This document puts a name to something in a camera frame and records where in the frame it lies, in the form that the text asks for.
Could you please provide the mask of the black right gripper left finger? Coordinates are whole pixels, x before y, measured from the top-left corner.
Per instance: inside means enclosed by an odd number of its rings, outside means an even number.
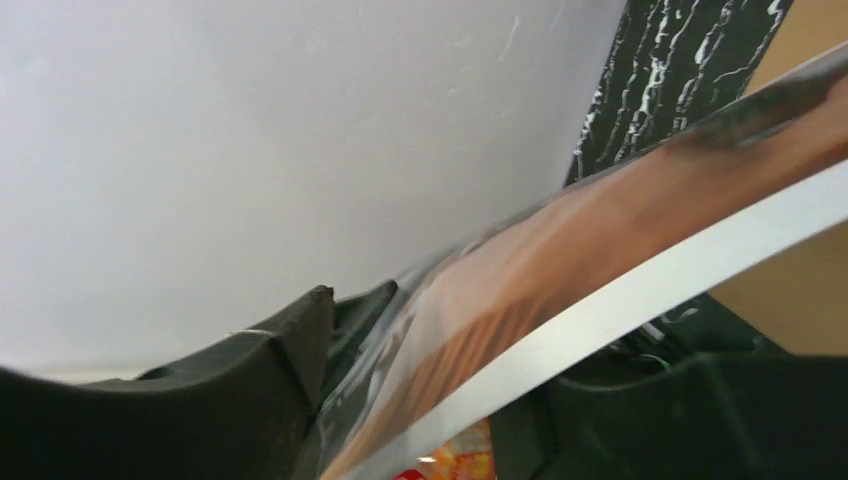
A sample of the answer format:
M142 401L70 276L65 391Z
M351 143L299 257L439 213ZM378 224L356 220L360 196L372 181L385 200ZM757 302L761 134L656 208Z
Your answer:
M314 420L334 322L316 287L132 380L1 373L5 479L286 479Z

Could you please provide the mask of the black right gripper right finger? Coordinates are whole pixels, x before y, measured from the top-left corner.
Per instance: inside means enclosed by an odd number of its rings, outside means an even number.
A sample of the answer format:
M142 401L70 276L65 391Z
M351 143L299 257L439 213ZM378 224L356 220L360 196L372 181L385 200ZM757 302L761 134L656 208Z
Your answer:
M843 357L698 355L616 385L557 376L490 418L501 479L843 479Z

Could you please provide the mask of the brown cardboard backing board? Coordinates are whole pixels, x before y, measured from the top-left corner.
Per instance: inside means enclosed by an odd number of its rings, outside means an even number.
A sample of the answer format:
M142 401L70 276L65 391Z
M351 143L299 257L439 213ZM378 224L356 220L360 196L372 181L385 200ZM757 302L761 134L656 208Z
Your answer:
M793 2L746 90L752 92L846 39L846 0ZM847 226L840 224L798 244L710 294L792 353L844 355Z

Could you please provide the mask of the printed photo with white border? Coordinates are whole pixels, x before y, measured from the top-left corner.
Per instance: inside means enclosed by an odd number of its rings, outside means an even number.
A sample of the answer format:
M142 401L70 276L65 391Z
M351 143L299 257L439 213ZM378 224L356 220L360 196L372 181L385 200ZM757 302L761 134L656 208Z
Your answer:
M663 311L847 216L847 48L412 270L295 475L385 479Z

